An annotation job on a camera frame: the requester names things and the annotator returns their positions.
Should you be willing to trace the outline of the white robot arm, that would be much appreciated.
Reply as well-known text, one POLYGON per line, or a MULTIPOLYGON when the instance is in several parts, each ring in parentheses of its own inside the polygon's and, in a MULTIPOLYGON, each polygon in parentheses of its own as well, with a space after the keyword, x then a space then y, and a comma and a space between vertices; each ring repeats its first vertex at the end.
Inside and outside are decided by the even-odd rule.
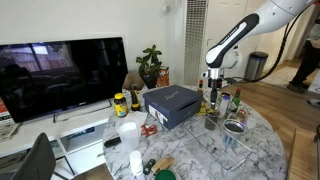
POLYGON ((280 29, 315 2, 316 0, 266 0, 255 12, 241 19, 207 51, 205 62, 208 70, 203 76, 208 79, 211 88, 212 108, 216 107, 217 90, 221 87, 221 70, 233 68, 237 62, 236 58, 227 58, 226 53, 244 38, 280 29))

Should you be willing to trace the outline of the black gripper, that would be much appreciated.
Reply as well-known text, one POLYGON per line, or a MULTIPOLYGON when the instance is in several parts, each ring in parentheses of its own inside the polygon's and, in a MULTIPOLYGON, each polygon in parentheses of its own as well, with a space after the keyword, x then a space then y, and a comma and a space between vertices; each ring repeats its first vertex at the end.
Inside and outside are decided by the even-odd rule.
MULTIPOLYGON (((218 79, 212 79, 210 78, 208 80, 208 86, 211 88, 211 94, 210 94, 210 107, 211 109, 214 109, 214 101, 217 98, 217 91, 218 89, 222 86, 222 79, 218 78, 218 79)), ((218 103, 218 99, 216 99, 215 101, 215 107, 217 108, 219 105, 218 103)))

